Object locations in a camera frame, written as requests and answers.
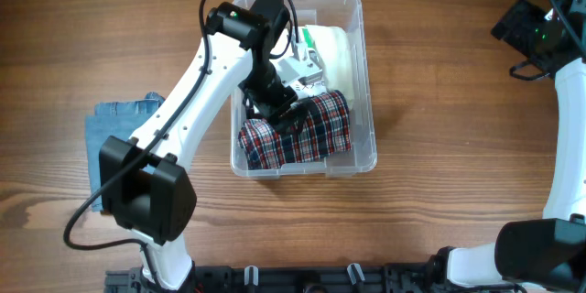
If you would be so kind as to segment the white printed shirt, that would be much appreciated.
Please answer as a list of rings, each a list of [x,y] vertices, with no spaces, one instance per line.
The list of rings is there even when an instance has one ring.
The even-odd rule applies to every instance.
[[[279,59],[270,60],[275,66],[279,81],[290,87],[299,99],[318,96],[327,91],[323,79],[324,70],[315,43],[306,27],[299,29],[299,42],[296,35],[289,42],[291,32],[285,30],[277,42],[277,48],[288,46],[287,51]]]

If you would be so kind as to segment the red navy plaid cloth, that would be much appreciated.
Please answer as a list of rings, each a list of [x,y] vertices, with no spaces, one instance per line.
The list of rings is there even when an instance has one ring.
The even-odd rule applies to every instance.
[[[265,119],[244,121],[237,141],[250,169],[314,162],[352,149],[350,109],[340,91],[304,99],[293,110],[304,113],[305,120],[284,134]]]

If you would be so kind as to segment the cream cloth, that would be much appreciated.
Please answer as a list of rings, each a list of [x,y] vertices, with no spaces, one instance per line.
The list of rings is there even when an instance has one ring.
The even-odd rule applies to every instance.
[[[326,89],[341,92],[352,110],[355,101],[353,62],[346,32],[340,27],[306,25],[305,28],[320,59]]]

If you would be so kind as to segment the blue denim jeans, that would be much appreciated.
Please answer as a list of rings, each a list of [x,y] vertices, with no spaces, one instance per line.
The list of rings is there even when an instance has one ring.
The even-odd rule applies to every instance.
[[[126,140],[165,102],[156,92],[129,102],[98,103],[93,114],[85,117],[85,145],[91,193],[101,187],[99,152],[109,136]]]

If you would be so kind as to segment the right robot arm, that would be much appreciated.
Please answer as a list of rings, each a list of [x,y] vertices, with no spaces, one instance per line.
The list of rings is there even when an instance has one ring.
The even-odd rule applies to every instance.
[[[585,289],[585,63],[560,28],[539,6],[517,0],[491,31],[554,81],[557,154],[540,219],[510,222],[493,243],[448,252],[443,276],[457,289]]]

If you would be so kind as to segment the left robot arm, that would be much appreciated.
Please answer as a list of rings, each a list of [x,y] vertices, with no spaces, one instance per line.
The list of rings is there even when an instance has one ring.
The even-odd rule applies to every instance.
[[[195,265],[183,231],[196,206],[188,170],[223,102],[236,88],[277,130],[297,95],[285,86],[271,53],[292,0],[254,0],[251,8],[224,2],[201,17],[197,56],[166,103],[126,140],[110,136],[99,153],[103,208],[130,232],[142,265],[106,276],[109,292],[193,292]]]

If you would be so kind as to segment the clear plastic storage container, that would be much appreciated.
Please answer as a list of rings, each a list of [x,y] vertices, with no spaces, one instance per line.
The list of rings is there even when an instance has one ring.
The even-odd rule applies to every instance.
[[[377,162],[374,119],[372,112],[367,57],[364,41],[364,18],[361,0],[293,0],[298,22],[305,25],[342,28],[349,39],[353,108],[349,130],[352,149],[316,162],[285,164],[278,169],[252,170],[244,150],[238,144],[238,133],[246,119],[243,93],[235,89],[231,95],[231,168],[235,175],[250,179],[279,179],[288,175],[323,174],[346,177],[372,170]]]

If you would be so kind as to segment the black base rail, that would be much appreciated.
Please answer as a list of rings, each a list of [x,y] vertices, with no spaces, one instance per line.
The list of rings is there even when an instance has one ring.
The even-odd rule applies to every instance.
[[[415,293],[415,292],[522,292],[515,284],[451,284],[438,269],[423,263],[346,267],[231,268],[197,266],[190,271],[180,292],[189,293]]]

